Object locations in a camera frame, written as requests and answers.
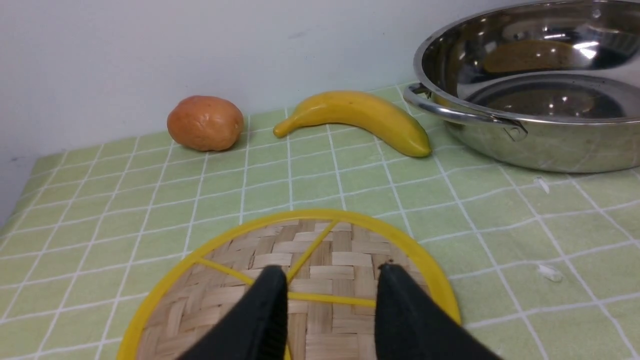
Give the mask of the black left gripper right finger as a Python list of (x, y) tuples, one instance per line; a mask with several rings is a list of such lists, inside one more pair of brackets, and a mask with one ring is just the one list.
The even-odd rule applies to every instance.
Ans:
[(375, 299), (378, 360), (499, 360), (446, 314), (405, 269), (384, 263)]

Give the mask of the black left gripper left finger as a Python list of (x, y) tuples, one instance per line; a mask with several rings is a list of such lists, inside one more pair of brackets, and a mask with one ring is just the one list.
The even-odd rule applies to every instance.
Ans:
[(283, 360), (288, 336), (288, 283), (266, 266), (241, 299), (179, 360)]

